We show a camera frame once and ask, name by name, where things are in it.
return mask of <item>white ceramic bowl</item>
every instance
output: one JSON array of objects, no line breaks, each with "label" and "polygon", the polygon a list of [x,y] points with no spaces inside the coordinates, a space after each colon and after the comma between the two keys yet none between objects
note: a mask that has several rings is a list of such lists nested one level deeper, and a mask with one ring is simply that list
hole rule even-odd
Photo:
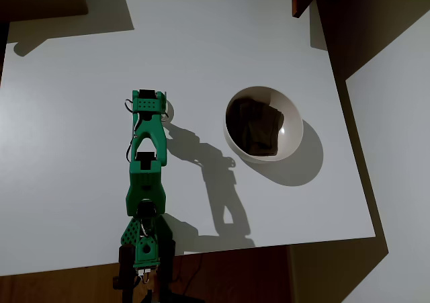
[{"label": "white ceramic bowl", "polygon": [[[241,150],[228,133],[226,114],[233,101],[249,97],[279,110],[284,115],[284,123],[277,138],[277,154],[267,157],[256,157]],[[228,103],[224,115],[224,135],[230,148],[242,159],[252,163],[270,163],[283,160],[290,156],[302,142],[303,121],[297,107],[285,95],[268,87],[250,87],[239,91]]]}]

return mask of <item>white table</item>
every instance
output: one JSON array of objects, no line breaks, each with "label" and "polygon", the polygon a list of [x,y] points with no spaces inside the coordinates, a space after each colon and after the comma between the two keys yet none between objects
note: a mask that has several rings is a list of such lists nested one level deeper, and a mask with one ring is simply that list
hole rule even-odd
[{"label": "white table", "polygon": [[[12,24],[10,40],[88,25],[101,1],[72,21]],[[133,89],[167,91],[175,109],[163,185],[177,254],[374,236],[308,12],[292,18],[290,0],[126,1],[134,30],[51,38],[24,57],[7,45],[0,275],[118,260]],[[305,121],[304,142],[278,167],[247,165],[222,133],[230,98],[256,85],[287,95]]]}]

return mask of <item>floor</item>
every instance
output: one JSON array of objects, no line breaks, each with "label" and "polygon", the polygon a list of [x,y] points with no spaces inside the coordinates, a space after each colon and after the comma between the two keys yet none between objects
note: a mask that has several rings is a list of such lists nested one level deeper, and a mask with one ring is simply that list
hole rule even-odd
[{"label": "floor", "polygon": [[[0,80],[7,24],[0,24]],[[176,257],[174,293],[217,302],[293,302],[287,246],[263,247]],[[100,265],[0,277],[0,302],[121,302],[112,289],[119,265]],[[134,291],[134,301],[153,288],[154,280]]]}]

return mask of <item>power cord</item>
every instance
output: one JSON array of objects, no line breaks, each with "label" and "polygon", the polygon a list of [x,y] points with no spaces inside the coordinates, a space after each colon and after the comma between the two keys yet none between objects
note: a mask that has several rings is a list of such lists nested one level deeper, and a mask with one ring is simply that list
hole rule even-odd
[{"label": "power cord", "polygon": [[193,281],[194,277],[198,274],[198,272],[200,271],[200,269],[202,268],[202,261],[203,261],[203,254],[200,254],[200,262],[199,262],[199,267],[196,269],[196,271],[194,272],[194,274],[191,276],[191,278],[189,279],[187,286],[185,287],[184,291],[183,291],[183,296],[187,294],[188,291],[188,287],[191,284],[191,282]]}]

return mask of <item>green robotic arm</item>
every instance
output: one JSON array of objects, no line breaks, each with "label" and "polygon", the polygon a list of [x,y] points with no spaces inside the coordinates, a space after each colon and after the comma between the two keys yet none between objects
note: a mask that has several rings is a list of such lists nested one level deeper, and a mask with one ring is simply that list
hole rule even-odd
[{"label": "green robotic arm", "polygon": [[[161,184],[161,167],[167,164],[167,143],[161,118],[166,112],[166,95],[153,90],[133,91],[132,140],[130,152],[130,187],[126,196],[127,215],[131,218],[121,237],[120,274],[114,277],[114,288],[122,290],[123,303],[133,301],[133,289],[140,280],[148,281],[151,270],[159,270],[160,302],[204,301],[174,294],[169,290],[172,280],[175,241],[163,218],[166,195]],[[152,140],[157,153],[139,152],[145,138]],[[142,303],[151,302],[152,292]]]}]

